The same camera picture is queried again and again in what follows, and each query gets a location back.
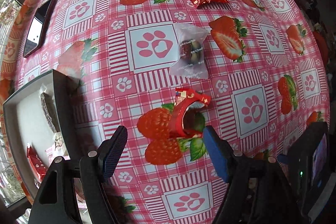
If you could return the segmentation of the pink cranberry crisp packet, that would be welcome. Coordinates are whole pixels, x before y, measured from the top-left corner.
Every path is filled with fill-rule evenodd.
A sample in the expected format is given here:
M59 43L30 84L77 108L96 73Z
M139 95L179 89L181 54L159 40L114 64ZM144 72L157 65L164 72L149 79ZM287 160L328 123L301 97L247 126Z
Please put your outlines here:
M49 165L56 157L59 156L64 157L65 160L70 160L70 156L68 155L65 144L62 144L61 146L56 146L56 144L54 143L50 148L46 149L45 152L49 161Z

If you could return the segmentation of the long red snack packet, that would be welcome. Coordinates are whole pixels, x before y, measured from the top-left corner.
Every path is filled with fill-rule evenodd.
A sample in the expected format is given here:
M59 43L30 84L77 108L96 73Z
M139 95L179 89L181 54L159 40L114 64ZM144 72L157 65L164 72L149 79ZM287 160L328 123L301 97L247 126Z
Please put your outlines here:
M47 174L47 168L30 143L27 144L26 155L35 178L38 182L42 182Z

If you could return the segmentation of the clear chocolate wafer packet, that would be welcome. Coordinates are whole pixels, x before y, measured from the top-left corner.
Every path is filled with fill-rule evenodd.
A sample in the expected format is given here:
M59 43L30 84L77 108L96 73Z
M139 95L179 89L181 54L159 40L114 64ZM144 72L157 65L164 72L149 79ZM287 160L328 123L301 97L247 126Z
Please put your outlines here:
M47 87L42 84L39 89L39 97L41 99L42 112L45 119L53 132L53 140L56 148L63 145L63 137L60 132L58 117L56 115L56 107L54 105L53 97L48 93Z

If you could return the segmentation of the red torn wrapper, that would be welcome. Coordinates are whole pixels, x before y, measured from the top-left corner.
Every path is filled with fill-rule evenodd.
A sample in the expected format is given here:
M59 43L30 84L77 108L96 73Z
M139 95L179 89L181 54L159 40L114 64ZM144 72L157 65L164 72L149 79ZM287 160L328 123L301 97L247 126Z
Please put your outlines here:
M194 135L202 135L203 129L196 129L196 116L210 102L209 95L191 88L176 88L174 108L168 124L169 137L191 138Z

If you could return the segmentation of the white shallow tray box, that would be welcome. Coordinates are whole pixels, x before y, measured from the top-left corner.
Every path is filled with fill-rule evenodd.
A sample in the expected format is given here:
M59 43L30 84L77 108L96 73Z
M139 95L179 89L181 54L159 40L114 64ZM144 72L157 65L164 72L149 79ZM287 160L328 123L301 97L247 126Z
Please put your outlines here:
M70 158L80 159L83 155L77 140L67 84L68 77L52 69L19 88L3 105L5 129L11 153L18 172L33 198L38 192L34 182L37 177L27 159L27 144L32 145L42 162L48 165L49 159L45 151L54 143L52 131L42 111L39 96L42 88L45 87L46 93L51 96L56 122Z

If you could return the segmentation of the clear chocolate ball packet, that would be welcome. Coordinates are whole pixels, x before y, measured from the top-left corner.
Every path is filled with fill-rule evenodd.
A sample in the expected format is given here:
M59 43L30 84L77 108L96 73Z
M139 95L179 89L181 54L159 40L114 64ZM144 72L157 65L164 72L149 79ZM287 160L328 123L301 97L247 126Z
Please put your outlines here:
M187 23L175 23L174 30L178 41L178 59L169 68L169 74L189 79L207 79L209 73L203 42L209 31Z

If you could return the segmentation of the pink strawberry tablecloth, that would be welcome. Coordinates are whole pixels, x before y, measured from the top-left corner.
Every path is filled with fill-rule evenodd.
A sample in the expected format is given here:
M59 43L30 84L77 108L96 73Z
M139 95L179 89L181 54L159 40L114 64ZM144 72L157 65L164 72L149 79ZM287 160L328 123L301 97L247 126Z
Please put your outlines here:
M111 183L135 223L210 223L227 189L201 138L175 122L179 88L202 93L199 124L249 156L285 153L330 119L321 54L294 0L26 0L1 100L50 69L68 79L76 148L127 128Z

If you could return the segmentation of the black smartphone red case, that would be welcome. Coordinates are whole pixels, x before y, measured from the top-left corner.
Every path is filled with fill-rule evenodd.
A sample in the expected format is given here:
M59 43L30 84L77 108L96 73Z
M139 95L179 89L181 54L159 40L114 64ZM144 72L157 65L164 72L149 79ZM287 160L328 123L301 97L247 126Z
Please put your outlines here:
M23 57L27 58L45 42L57 0L47 0L36 10L25 41Z

